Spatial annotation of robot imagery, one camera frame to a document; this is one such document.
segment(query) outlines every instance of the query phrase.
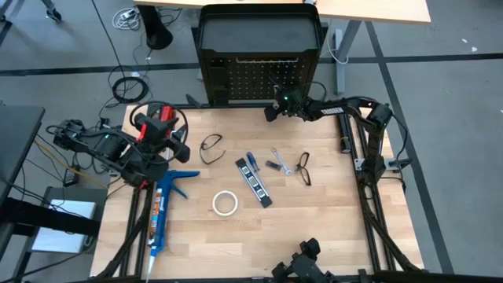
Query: gray floor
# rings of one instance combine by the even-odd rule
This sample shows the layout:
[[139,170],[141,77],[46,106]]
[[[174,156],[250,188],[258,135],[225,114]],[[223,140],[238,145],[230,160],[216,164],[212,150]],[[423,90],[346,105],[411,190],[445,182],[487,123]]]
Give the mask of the gray floor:
[[[40,1],[25,1],[19,13],[8,12],[13,22],[0,46],[0,70],[36,68],[75,68],[114,66],[115,58],[97,20],[91,2],[55,1],[64,18],[61,24],[45,18]],[[140,43],[140,31],[118,31],[111,17],[131,1],[96,0],[116,45],[120,60],[133,64],[132,52]],[[503,49],[503,2],[499,0],[428,1],[432,24],[375,23],[384,56],[426,56],[440,54],[497,53]],[[174,42],[151,54],[150,62],[197,62],[189,30],[193,10],[184,10],[171,26]],[[344,28],[347,21],[333,20],[333,28]],[[136,55],[145,64],[148,53],[140,48]],[[354,41],[350,57],[373,57],[365,25]],[[422,165],[429,193],[456,273],[503,277],[503,64],[501,61],[456,61],[388,64],[406,122]],[[205,102],[204,86],[196,80],[197,70],[151,71],[150,87],[156,99],[185,102],[185,94]],[[316,80],[333,91],[333,65],[321,64]],[[43,126],[76,118],[94,124],[99,109],[111,92],[108,73],[81,75],[0,76],[0,99],[8,105],[40,105],[46,108]],[[349,64],[347,96],[366,95],[389,101],[377,64]],[[122,123],[124,106],[105,110],[113,123]],[[395,123],[389,126],[395,151],[402,146]],[[42,136],[49,138],[41,130]],[[28,157],[48,170],[50,162],[32,148]],[[82,157],[82,162],[89,162]],[[25,164],[27,189],[43,193],[58,181],[36,167]],[[106,176],[97,176],[107,182]],[[440,271],[431,234],[410,169],[405,171],[407,201],[425,266]],[[79,186],[93,187],[90,183]],[[11,240],[9,251],[0,263],[0,280],[10,277],[13,264],[24,243]],[[62,254],[36,254],[28,270],[63,259]],[[33,282],[59,282],[85,279],[91,255],[83,255],[62,266],[34,274]]]

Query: wrench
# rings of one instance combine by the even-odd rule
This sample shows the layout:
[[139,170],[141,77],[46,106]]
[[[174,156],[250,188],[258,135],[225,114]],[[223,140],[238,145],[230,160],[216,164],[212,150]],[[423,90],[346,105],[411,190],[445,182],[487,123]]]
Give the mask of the wrench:
[[276,158],[280,162],[281,166],[283,166],[283,169],[285,169],[285,174],[287,176],[292,175],[292,173],[293,173],[292,170],[288,169],[288,166],[286,166],[286,163],[281,158],[280,153],[275,148],[270,149],[270,151],[276,156]]

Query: black box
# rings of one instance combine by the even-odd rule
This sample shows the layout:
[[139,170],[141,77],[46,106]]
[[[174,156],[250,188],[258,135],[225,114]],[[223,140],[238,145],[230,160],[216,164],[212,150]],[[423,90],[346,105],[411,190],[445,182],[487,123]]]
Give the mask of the black box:
[[274,99],[274,85],[309,93],[326,29],[309,4],[202,8],[194,36],[208,103]]

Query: screwdriver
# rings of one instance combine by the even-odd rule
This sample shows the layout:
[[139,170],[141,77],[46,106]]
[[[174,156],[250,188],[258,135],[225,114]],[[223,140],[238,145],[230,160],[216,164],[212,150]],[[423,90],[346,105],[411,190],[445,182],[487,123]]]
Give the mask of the screwdriver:
[[255,157],[250,152],[246,153],[246,157],[248,158],[248,162],[250,163],[251,167],[253,168],[253,172],[257,176],[257,179],[259,180],[259,182],[262,185],[262,187],[265,189],[266,186],[264,185],[264,182],[262,181],[262,178],[260,178],[260,175],[259,175],[260,169],[259,169],[259,165],[257,165],[257,161],[255,160]]

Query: wooden table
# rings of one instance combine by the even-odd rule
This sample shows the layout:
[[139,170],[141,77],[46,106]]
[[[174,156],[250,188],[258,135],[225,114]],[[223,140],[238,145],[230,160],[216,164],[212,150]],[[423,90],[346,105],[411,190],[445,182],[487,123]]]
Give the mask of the wooden table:
[[[260,108],[198,109],[185,113],[191,158],[186,164],[174,161],[170,166],[200,171],[200,176],[176,182],[189,199],[171,194],[167,247],[157,256],[151,279],[271,277],[271,270],[280,261],[288,264],[291,255],[299,251],[299,243],[312,237],[321,245],[318,265],[322,271],[343,275],[365,268],[372,273],[351,155],[340,153],[334,117],[304,123],[280,116],[268,123]],[[124,131],[138,134],[128,119],[123,125]],[[198,149],[203,139],[214,133],[223,139],[210,154],[217,156],[223,149],[226,153],[207,166],[201,162]],[[307,168],[313,185],[305,186],[297,174],[286,177],[283,171],[265,167],[266,160],[276,161],[272,147],[278,149],[292,169],[300,155],[309,152]],[[260,174],[273,201],[269,208],[257,201],[234,163],[245,158],[247,151],[253,152],[262,168]],[[383,156],[393,157],[387,137]],[[110,191],[118,186],[121,184],[116,183]],[[213,196],[223,189],[233,191],[239,199],[237,212],[227,218],[216,215],[211,208]],[[379,191],[389,234],[412,263],[422,266],[400,182],[382,179]],[[107,201],[91,275],[102,271],[122,244],[132,192],[133,188],[125,187]],[[149,249],[146,251],[143,278]],[[382,251],[379,255],[381,266],[385,266]],[[135,258],[132,252],[130,270]]]
[[[136,5],[202,8],[210,4],[296,4],[302,0],[134,0]],[[318,0],[320,17],[429,24],[425,0]]]

